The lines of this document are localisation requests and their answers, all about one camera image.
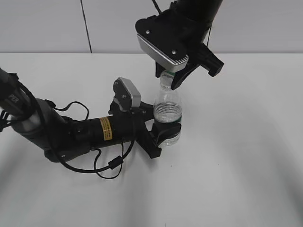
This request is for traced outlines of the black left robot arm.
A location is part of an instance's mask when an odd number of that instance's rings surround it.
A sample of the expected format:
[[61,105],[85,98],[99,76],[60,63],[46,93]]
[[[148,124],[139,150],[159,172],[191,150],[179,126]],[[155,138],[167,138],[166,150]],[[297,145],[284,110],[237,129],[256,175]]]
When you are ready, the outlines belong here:
[[45,157],[66,162],[96,148],[136,141],[150,158],[159,157],[160,144],[181,130],[179,120],[155,121],[153,106],[141,101],[141,95],[129,79],[119,77],[113,84],[114,98],[108,116],[75,120],[61,116],[55,104],[34,98],[21,85],[17,74],[0,72],[0,126],[12,129],[41,148]]

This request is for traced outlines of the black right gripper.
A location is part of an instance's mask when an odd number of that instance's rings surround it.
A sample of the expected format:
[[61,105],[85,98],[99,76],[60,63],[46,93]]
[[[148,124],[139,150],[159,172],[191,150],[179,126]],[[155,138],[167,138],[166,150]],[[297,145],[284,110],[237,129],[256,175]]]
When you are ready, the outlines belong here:
[[[176,90],[184,82],[184,80],[199,66],[208,71],[211,77],[220,73],[224,63],[218,59],[214,53],[204,44],[186,40],[184,42],[187,55],[189,57],[187,65],[184,69],[175,73],[171,83],[171,89]],[[159,78],[161,73],[166,69],[159,63],[155,62],[155,77]]]

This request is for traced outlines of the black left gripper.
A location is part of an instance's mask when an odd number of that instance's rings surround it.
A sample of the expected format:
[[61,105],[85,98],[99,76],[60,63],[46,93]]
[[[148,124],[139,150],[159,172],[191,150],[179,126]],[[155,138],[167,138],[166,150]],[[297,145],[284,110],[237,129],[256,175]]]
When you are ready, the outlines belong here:
[[160,144],[173,145],[181,135],[181,123],[160,123],[152,125],[151,133],[147,130],[146,121],[154,119],[153,105],[140,103],[139,108],[122,112],[115,102],[110,105],[108,112],[112,130],[112,141],[135,140],[150,158],[161,155]]

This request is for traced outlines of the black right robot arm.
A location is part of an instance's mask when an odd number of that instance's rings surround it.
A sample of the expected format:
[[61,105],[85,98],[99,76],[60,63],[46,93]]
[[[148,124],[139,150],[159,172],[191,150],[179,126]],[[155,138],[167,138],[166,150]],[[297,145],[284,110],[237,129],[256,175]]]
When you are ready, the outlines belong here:
[[203,41],[211,30],[221,3],[221,0],[176,0],[155,19],[184,45],[189,57],[185,68],[176,72],[171,89],[177,89],[199,66],[212,77],[220,73],[224,63]]

